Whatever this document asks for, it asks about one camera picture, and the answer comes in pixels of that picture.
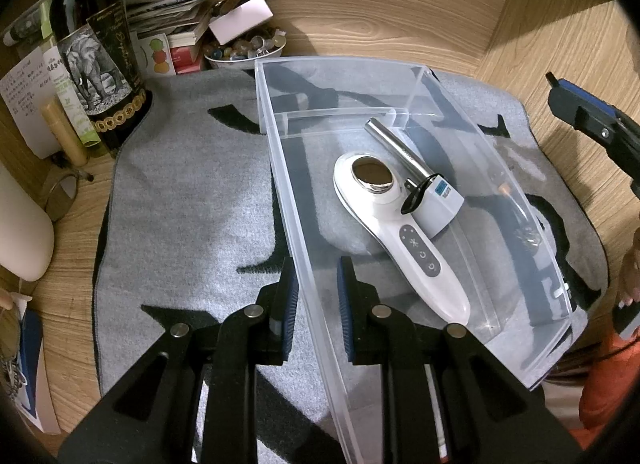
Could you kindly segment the orange sleeve forearm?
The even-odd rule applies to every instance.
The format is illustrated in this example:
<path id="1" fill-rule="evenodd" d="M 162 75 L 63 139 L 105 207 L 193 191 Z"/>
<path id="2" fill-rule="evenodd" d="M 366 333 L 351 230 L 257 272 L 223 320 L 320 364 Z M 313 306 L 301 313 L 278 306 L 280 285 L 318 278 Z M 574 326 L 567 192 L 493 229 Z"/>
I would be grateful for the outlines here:
<path id="1" fill-rule="evenodd" d="M 610 328 L 589 371 L 578 404 L 582 428 L 571 429 L 582 450 L 612 421 L 639 379 L 639 330 L 623 339 Z"/>

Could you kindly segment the person right hand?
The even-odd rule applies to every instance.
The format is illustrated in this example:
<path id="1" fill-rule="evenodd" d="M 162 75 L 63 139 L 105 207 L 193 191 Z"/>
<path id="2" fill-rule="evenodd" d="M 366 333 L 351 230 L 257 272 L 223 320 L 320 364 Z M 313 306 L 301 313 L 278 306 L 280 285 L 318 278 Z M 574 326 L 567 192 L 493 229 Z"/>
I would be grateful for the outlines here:
<path id="1" fill-rule="evenodd" d="M 623 257 L 618 278 L 618 300 L 630 306 L 640 300 L 639 248 L 631 247 Z"/>

